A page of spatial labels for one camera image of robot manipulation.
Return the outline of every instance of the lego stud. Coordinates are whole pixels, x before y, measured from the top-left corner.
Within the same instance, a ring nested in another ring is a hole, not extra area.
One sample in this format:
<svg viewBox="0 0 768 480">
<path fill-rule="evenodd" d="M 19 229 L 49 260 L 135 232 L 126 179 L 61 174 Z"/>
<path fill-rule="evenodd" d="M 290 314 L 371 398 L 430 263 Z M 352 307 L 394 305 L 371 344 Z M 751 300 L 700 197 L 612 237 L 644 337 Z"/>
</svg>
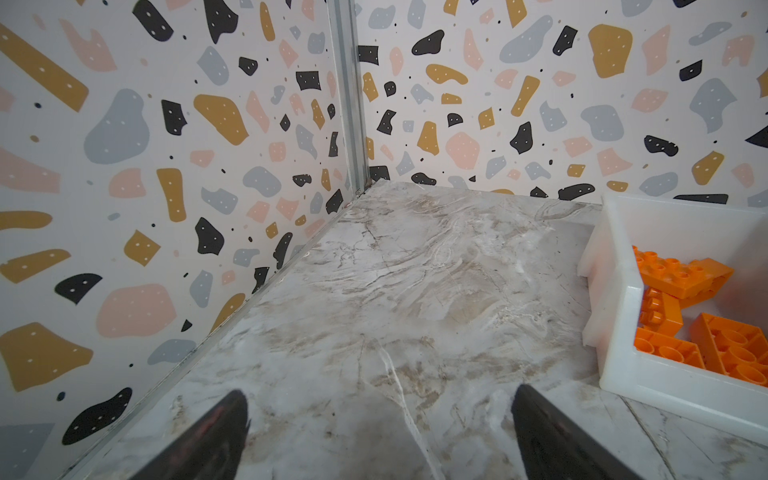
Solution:
<svg viewBox="0 0 768 480">
<path fill-rule="evenodd" d="M 661 299 L 651 297 L 645 300 L 643 310 L 661 310 Z"/>
<path fill-rule="evenodd" d="M 666 271 L 667 268 L 661 263 L 652 263 L 650 265 L 650 275 L 654 278 L 663 278 Z"/>
<path fill-rule="evenodd" d="M 667 270 L 670 272 L 676 272 L 680 268 L 680 261 L 677 258 L 667 258 L 666 260 Z"/>
<path fill-rule="evenodd" d="M 694 278 L 694 280 L 700 280 L 704 277 L 704 268 L 698 265 L 692 265 L 688 267 L 688 270 L 690 271 L 690 275 Z"/>
<path fill-rule="evenodd" d="M 740 346 L 731 346 L 723 353 L 723 366 L 727 372 L 730 372 L 738 365 L 744 365 L 752 363 L 757 359 L 747 349 L 743 349 Z"/>
<path fill-rule="evenodd" d="M 665 359 L 669 359 L 674 362 L 683 362 L 683 354 L 678 352 L 671 346 L 660 346 L 659 356 L 662 356 Z"/>
<path fill-rule="evenodd" d="M 735 379 L 746 380 L 756 385 L 768 386 L 768 379 L 749 365 L 738 365 L 730 373 Z"/>
<path fill-rule="evenodd" d="M 640 317 L 640 322 L 645 325 L 661 325 L 664 320 L 664 316 L 659 312 L 643 312 Z"/>
<path fill-rule="evenodd" d="M 645 353 L 653 353 L 654 346 L 650 344 L 646 339 L 634 339 L 634 348 Z"/>
<path fill-rule="evenodd" d="M 715 345 L 721 352 L 728 350 L 730 346 L 744 347 L 746 345 L 746 337 L 736 330 L 721 330 L 715 335 Z"/>
<path fill-rule="evenodd" d="M 685 284 L 687 284 L 689 280 L 690 280 L 690 275 L 688 275 L 685 272 L 675 272 L 673 275 L 673 281 L 677 285 L 685 286 Z"/>
</svg>

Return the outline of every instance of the marble countertop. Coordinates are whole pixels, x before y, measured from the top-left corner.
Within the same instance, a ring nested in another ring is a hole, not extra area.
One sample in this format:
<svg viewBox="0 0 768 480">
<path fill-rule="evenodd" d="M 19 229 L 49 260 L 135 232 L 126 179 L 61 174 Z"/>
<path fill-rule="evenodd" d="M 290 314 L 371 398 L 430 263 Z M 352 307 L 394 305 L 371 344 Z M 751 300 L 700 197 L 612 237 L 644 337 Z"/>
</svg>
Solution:
<svg viewBox="0 0 768 480">
<path fill-rule="evenodd" d="M 648 480 L 761 478 L 766 447 L 600 390 L 576 276 L 599 212 L 378 182 L 89 478 L 129 478 L 231 389 L 239 479 L 526 478 L 522 382 Z"/>
</svg>

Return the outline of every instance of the orange lego brick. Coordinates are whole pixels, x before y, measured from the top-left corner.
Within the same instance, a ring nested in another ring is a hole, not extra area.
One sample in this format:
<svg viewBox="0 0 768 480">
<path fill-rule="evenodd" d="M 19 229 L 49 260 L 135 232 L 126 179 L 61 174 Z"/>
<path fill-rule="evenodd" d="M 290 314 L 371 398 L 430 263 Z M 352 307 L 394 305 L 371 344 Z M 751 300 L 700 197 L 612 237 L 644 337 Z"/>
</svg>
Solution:
<svg viewBox="0 0 768 480">
<path fill-rule="evenodd" d="M 768 386 L 768 340 L 761 329 L 701 313 L 689 331 L 707 370 Z"/>
<path fill-rule="evenodd" d="M 675 336 L 683 328 L 680 301 L 655 288 L 645 290 L 643 304 L 640 307 L 640 323 L 652 332 Z"/>
<path fill-rule="evenodd" d="M 681 308 L 712 298 L 733 275 L 732 268 L 711 258 L 685 264 L 632 248 L 643 283 L 678 298 Z"/>
<path fill-rule="evenodd" d="M 678 340 L 646 328 L 639 328 L 634 336 L 634 346 L 641 352 L 685 363 L 699 369 L 704 368 L 699 347 L 695 343 Z"/>
</svg>

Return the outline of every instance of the patterned wall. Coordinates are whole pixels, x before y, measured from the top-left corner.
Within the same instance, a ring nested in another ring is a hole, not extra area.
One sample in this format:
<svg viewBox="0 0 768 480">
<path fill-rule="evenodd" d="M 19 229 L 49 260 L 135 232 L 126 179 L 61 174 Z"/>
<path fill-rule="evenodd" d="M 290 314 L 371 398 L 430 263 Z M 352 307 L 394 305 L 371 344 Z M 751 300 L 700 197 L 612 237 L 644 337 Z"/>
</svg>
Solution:
<svg viewBox="0 0 768 480">
<path fill-rule="evenodd" d="M 768 205 L 763 0 L 357 0 L 372 178 Z"/>
<path fill-rule="evenodd" d="M 0 478 L 54 478 L 353 196 L 322 0 L 8 1 L 0 51 Z"/>
</svg>

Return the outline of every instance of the white plastic bin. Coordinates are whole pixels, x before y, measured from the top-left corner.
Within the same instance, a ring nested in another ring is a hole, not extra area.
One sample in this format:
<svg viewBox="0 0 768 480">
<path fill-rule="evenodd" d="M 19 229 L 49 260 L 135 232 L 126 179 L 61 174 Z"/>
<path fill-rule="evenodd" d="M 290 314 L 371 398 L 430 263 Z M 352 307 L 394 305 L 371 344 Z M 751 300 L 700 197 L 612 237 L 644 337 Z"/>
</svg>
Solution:
<svg viewBox="0 0 768 480">
<path fill-rule="evenodd" d="M 768 387 L 637 351 L 644 285 L 632 246 L 659 257 L 712 258 L 736 272 L 713 300 L 683 310 L 763 329 L 768 335 L 768 214 L 758 209 L 625 194 L 603 195 L 603 211 L 578 274 L 589 282 L 592 315 L 582 332 L 598 353 L 600 387 L 768 445 Z"/>
</svg>

